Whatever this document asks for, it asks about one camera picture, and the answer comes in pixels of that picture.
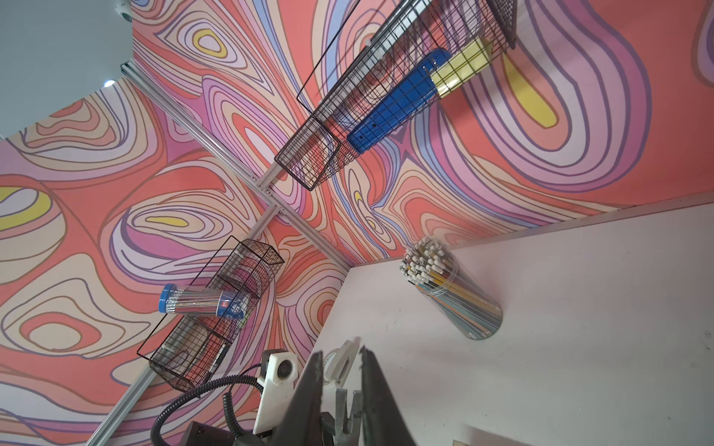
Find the yellow folder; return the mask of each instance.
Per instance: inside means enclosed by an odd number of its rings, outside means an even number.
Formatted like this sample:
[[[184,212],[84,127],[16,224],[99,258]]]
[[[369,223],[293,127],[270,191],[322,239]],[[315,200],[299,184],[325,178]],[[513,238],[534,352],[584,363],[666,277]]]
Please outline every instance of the yellow folder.
[[[477,38],[431,73],[440,98],[456,90],[491,63],[493,42]]]

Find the psychedelic wall mural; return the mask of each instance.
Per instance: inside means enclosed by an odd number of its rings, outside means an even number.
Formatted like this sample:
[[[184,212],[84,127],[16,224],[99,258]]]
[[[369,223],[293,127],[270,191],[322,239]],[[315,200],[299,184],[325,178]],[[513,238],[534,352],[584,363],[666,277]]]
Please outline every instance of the psychedelic wall mural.
[[[0,141],[0,156],[0,443],[81,445],[146,366],[136,349],[163,285],[190,282],[266,206],[124,80]],[[304,359],[344,279],[278,218],[261,237],[287,265],[226,367],[269,345]],[[141,404],[172,396],[157,384]],[[252,410],[248,396],[236,406]],[[148,422],[141,407],[118,435]]]
[[[134,2],[134,58],[256,175],[397,1]],[[518,46],[309,193],[274,185],[355,263],[714,188],[712,4],[525,0]]]

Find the black wire basket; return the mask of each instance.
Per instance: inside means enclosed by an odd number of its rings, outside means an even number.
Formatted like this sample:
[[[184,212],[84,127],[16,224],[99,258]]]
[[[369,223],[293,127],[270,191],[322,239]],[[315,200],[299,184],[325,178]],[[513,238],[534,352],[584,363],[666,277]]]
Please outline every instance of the black wire basket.
[[[149,360],[149,367],[174,389],[188,392],[209,381],[284,263],[276,249],[266,243],[251,239],[238,242],[228,237],[191,285],[205,282],[210,267],[220,264],[206,287],[235,293],[229,307],[239,308],[243,317],[181,316],[159,348],[150,356],[142,354],[141,349],[164,316],[136,353]]]
[[[515,44],[516,0],[402,0],[275,160],[312,191]]]

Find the gray ceiling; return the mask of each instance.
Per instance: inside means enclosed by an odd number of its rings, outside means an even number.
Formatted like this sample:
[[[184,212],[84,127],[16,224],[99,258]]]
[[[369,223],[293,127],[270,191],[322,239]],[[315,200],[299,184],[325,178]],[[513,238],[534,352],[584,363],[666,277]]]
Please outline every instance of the gray ceiling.
[[[117,0],[0,0],[0,135],[7,137],[118,79],[131,23]]]

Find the blue lid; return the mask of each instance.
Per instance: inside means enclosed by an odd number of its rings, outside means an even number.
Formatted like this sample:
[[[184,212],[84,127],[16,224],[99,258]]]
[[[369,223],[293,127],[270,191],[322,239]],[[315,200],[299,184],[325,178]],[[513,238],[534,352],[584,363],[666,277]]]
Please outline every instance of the blue lid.
[[[163,290],[161,290],[161,296],[159,296],[159,312],[166,312],[166,301],[169,299],[169,294],[171,290],[176,287],[175,283],[167,283]]]

